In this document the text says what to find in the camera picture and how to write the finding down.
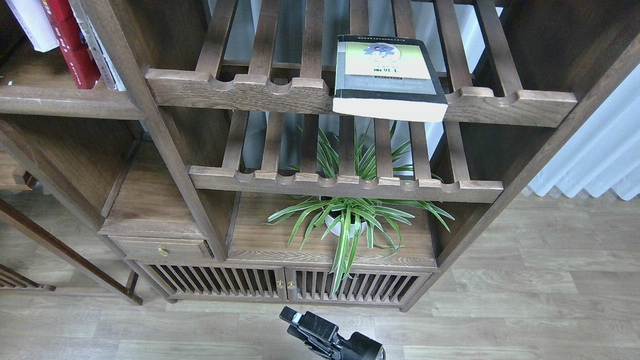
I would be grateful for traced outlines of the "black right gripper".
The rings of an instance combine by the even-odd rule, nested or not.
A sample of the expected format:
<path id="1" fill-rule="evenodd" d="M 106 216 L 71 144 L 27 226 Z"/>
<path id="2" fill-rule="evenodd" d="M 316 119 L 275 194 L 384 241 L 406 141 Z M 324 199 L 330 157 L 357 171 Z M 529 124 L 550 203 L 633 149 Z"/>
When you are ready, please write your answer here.
<path id="1" fill-rule="evenodd" d="M 284 306 L 279 318 L 289 324 L 286 330 L 289 335 L 327 360 L 333 360 L 333 356 L 339 356 L 340 360 L 386 360 L 386 350 L 381 342 L 360 332 L 345 339 L 338 335 L 336 324 L 312 312 L 302 314 Z"/>

